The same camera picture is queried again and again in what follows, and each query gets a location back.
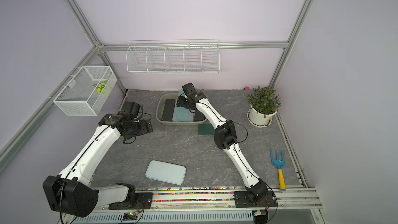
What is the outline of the beige plastic storage box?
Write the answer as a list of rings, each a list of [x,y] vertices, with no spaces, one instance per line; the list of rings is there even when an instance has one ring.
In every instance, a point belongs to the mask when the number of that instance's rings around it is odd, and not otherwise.
[[[203,124],[206,122],[207,119],[204,121],[199,121],[199,122],[180,122],[176,120],[176,110],[174,109],[174,116],[173,116],[173,121],[162,121],[162,115],[163,115],[163,110],[164,110],[164,105],[165,101],[167,99],[175,99],[177,101],[178,93],[167,93],[161,96],[158,106],[157,106],[157,112],[156,112],[156,119],[162,124],[165,125],[198,125],[198,124]]]

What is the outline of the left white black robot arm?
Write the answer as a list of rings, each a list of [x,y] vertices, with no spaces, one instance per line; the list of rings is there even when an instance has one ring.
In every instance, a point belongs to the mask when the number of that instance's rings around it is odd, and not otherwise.
[[[151,120],[131,114],[107,114],[85,147],[57,176],[48,176],[43,189],[50,209],[60,214],[86,217],[103,206],[130,205],[143,207],[135,194],[135,186],[117,183],[91,188],[91,178],[112,145],[122,139],[132,144],[137,136],[153,131]]]

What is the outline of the teal ribbed pencil case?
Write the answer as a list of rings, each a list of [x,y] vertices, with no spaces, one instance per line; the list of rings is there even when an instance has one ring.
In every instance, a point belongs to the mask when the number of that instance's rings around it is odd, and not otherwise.
[[[180,122],[193,122],[194,121],[194,113],[190,112],[189,109],[186,109],[182,106],[180,106],[180,96],[185,96],[184,92],[182,89],[179,90],[178,92],[178,97],[176,101],[176,120]]]

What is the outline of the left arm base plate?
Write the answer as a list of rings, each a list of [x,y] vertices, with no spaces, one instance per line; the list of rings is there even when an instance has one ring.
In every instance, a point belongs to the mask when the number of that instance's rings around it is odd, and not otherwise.
[[[152,193],[129,193],[126,200],[119,203],[112,203],[109,205],[109,210],[125,210],[125,209],[150,209],[152,204]]]

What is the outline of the dark grey pencil case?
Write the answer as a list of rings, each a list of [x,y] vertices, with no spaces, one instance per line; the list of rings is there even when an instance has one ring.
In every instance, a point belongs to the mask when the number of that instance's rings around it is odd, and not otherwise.
[[[204,121],[205,119],[206,119],[206,117],[200,111],[196,111],[194,113],[194,121],[195,122]]]

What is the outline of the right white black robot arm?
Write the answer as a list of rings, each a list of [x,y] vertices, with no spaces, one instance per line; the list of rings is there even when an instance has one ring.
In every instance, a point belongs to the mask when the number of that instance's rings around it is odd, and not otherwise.
[[[248,200],[256,206],[267,202],[267,184],[252,169],[239,146],[235,123],[220,115],[203,92],[184,90],[177,100],[177,106],[202,113],[215,130],[216,146],[223,150],[238,170],[247,190]]]

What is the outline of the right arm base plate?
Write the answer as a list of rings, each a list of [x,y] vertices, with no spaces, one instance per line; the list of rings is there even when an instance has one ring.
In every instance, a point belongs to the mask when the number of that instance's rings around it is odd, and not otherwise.
[[[232,199],[235,202],[236,208],[249,208],[249,207],[259,207],[259,208],[269,208],[277,206],[277,199],[274,194],[270,191],[267,192],[265,197],[259,202],[252,196],[248,191],[235,191],[233,193]]]

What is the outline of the black pencil case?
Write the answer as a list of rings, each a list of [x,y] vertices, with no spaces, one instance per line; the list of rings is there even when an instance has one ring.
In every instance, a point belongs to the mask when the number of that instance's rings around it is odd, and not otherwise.
[[[175,99],[167,99],[165,101],[162,121],[173,121],[174,109],[176,105],[175,102],[176,102]]]

